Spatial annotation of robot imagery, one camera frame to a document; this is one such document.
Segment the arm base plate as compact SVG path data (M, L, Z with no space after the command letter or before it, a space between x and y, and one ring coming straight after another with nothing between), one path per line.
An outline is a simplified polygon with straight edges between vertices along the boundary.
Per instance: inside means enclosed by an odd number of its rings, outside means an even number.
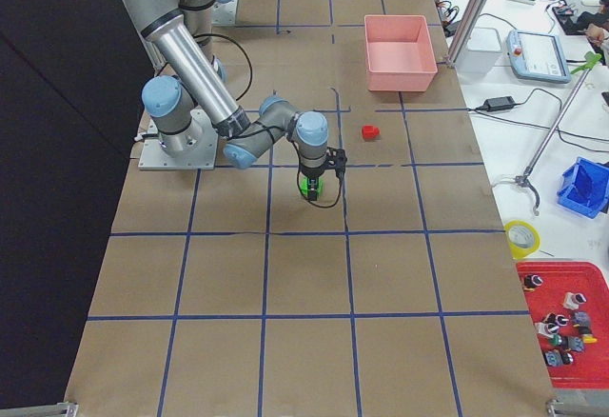
M214 170L218 136L201 109L191 112L189 128L181 134L160 133L149 120L143 140L138 168L140 170Z
M237 21L237 9L239 0L231 0L227 3L215 3L212 8L211 22L215 27L234 27Z

